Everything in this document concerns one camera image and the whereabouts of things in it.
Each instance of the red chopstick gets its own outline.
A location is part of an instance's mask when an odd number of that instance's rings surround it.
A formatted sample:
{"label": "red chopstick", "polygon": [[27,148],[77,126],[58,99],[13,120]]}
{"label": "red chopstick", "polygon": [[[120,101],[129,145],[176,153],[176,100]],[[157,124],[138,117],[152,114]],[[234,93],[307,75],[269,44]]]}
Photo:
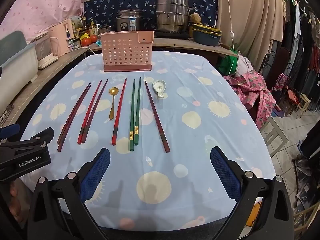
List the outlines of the red chopstick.
{"label": "red chopstick", "polygon": [[85,90],[85,93],[81,95],[81,97],[82,97],[81,101],[76,105],[75,110],[72,112],[71,117],[70,117],[70,118],[68,119],[68,121],[67,121],[66,129],[64,130],[64,132],[63,132],[63,134],[62,134],[62,136],[61,136],[61,138],[60,138],[59,144],[58,144],[58,149],[57,149],[58,152],[61,152],[61,150],[62,150],[62,146],[63,146],[63,143],[64,143],[66,137],[67,137],[69,128],[70,128],[70,126],[71,126],[71,123],[72,123],[74,117],[76,116],[76,113],[77,113],[77,111],[78,111],[78,109],[79,109],[79,106],[80,106],[81,102],[83,101],[85,95],[86,95],[87,92],[89,91],[90,87],[91,87],[91,86],[89,86],[89,87]]}
{"label": "red chopstick", "polygon": [[70,120],[71,117],[72,117],[72,114],[74,113],[74,111],[76,111],[76,112],[78,111],[79,106],[81,105],[81,103],[82,103],[82,101],[83,101],[86,93],[88,92],[88,90],[89,90],[89,88],[90,88],[90,84],[91,84],[91,82],[90,82],[90,83],[87,85],[87,87],[84,89],[84,91],[82,92],[82,94],[81,94],[81,96],[79,97],[78,101],[76,102],[75,106],[73,107],[73,109],[72,109],[72,111],[71,111],[68,119],[66,120],[65,125],[63,126],[63,128],[62,128],[62,130],[61,130],[61,133],[60,133],[60,135],[59,135],[59,139],[58,139],[58,141],[57,141],[57,144],[60,143],[61,137],[62,137],[64,131],[66,130],[66,127],[67,127],[67,125],[68,125],[69,120]]}
{"label": "red chopstick", "polygon": [[119,104],[118,104],[118,109],[117,109],[117,115],[115,119],[115,126],[113,127],[113,134],[112,134],[112,140],[111,144],[116,145],[117,142],[117,134],[118,134],[118,127],[119,127],[119,119],[120,119],[120,112],[121,112],[121,106],[122,106],[122,100],[123,100],[123,94],[124,94],[124,89],[125,89],[125,84],[127,83],[127,79],[124,80]]}
{"label": "red chopstick", "polygon": [[103,93],[104,88],[106,87],[107,83],[108,83],[108,79],[107,79],[107,81],[105,82],[105,84],[103,85],[103,87],[102,87],[102,89],[101,89],[101,92],[100,92],[100,94],[98,95],[98,98],[97,98],[96,102],[94,103],[93,109],[92,109],[91,114],[90,114],[90,117],[89,117],[89,119],[88,119],[88,122],[87,122],[87,124],[86,124],[85,127],[84,127],[84,131],[83,131],[83,135],[82,135],[82,140],[81,140],[83,143],[85,143],[85,140],[87,139],[88,132],[89,132],[89,128],[90,128],[90,125],[91,125],[91,122],[92,122],[94,113],[96,112],[98,103],[99,103],[99,101],[100,101],[100,98],[101,98],[101,96],[102,96],[102,93]]}
{"label": "red chopstick", "polygon": [[150,91],[149,91],[149,88],[148,88],[148,84],[147,84],[146,81],[144,82],[144,84],[146,85],[146,88],[147,88],[147,93],[148,93],[148,96],[149,96],[149,100],[150,100],[150,104],[151,104],[151,107],[152,107],[153,115],[155,116],[155,119],[156,119],[156,124],[158,126],[158,130],[159,130],[160,137],[161,137],[161,140],[162,140],[162,143],[163,143],[163,146],[164,146],[164,150],[165,150],[166,153],[168,153],[168,152],[170,152],[169,144],[167,142],[167,139],[165,138],[164,131],[162,129],[162,126],[161,126],[161,123],[160,123],[159,116],[157,114],[157,110],[156,110],[155,104],[153,103],[153,100],[152,100],[152,97],[151,97],[151,94],[150,94]]}
{"label": "red chopstick", "polygon": [[99,85],[97,86],[97,89],[95,91],[95,93],[93,94],[93,97],[91,99],[91,102],[90,102],[90,105],[88,107],[88,110],[87,110],[87,113],[85,114],[85,117],[84,117],[84,120],[83,120],[83,123],[82,123],[82,126],[81,126],[81,130],[80,130],[80,134],[79,134],[79,137],[78,137],[78,144],[81,144],[81,141],[82,141],[82,136],[83,136],[83,132],[84,132],[84,127],[86,126],[87,124],[87,121],[88,121],[88,118],[89,118],[89,114],[90,114],[90,111],[91,111],[91,108],[92,108],[92,105],[93,105],[93,102],[96,98],[96,95],[98,93],[98,90],[99,90],[99,87],[101,85],[101,82],[102,80],[100,80],[100,83]]}

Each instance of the green chopstick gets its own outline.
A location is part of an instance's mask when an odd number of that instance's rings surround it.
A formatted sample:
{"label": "green chopstick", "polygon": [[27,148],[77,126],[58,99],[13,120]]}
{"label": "green chopstick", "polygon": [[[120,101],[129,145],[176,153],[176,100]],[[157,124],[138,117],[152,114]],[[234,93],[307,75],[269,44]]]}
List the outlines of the green chopstick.
{"label": "green chopstick", "polygon": [[134,138],[134,84],[136,80],[133,80],[132,99],[131,99],[131,116],[130,116],[130,151],[133,152],[133,138]]}
{"label": "green chopstick", "polygon": [[141,88],[141,78],[139,79],[137,110],[136,110],[136,125],[134,127],[134,144],[135,145],[139,144],[140,88]]}

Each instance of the polka dot tablecloth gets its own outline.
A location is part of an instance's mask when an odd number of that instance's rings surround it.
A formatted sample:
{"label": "polka dot tablecloth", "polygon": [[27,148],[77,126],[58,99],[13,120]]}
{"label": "polka dot tablecloth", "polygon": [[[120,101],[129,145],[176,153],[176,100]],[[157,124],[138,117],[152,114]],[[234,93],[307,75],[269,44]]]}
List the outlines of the polka dot tablecloth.
{"label": "polka dot tablecloth", "polygon": [[[144,83],[141,85],[139,145],[129,151],[129,126],[133,79],[147,81],[171,152],[165,153]],[[94,115],[85,144],[77,138],[87,107],[100,80],[109,82]],[[116,146],[111,146],[114,120],[109,111],[116,86],[117,110],[124,79],[127,84]],[[163,99],[152,89],[164,80]],[[57,139],[74,104],[91,82],[60,153]],[[22,177],[34,190],[40,176],[62,179],[92,161],[102,147],[111,163],[92,199],[85,202],[103,227],[135,231],[189,228],[226,217],[235,201],[230,199],[210,162],[210,151],[219,146],[246,171],[267,179],[275,171],[259,130],[224,78],[200,56],[153,51],[152,71],[106,73],[102,54],[81,61],[52,89],[29,122],[22,139],[52,127],[51,164]],[[66,204],[61,202],[64,211]]]}

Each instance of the tomato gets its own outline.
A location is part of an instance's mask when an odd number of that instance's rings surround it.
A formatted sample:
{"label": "tomato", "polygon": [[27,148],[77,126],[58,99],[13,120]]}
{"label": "tomato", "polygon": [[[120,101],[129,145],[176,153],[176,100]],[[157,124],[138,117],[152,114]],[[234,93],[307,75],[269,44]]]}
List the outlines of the tomato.
{"label": "tomato", "polygon": [[98,40],[98,37],[97,37],[97,35],[91,35],[90,39],[91,39],[91,43],[96,43]]}
{"label": "tomato", "polygon": [[82,41],[81,41],[81,46],[82,46],[82,47],[88,46],[88,45],[90,45],[90,44],[91,44],[91,39],[89,39],[89,38],[84,38],[84,39],[82,39]]}

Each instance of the pink plastic basket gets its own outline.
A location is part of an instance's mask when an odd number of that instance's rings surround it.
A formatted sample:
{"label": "pink plastic basket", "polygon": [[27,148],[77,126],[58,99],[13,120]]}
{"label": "pink plastic basket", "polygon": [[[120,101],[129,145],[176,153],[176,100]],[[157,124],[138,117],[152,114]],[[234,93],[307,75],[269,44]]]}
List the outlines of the pink plastic basket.
{"label": "pink plastic basket", "polygon": [[153,31],[101,34],[104,71],[151,70]]}

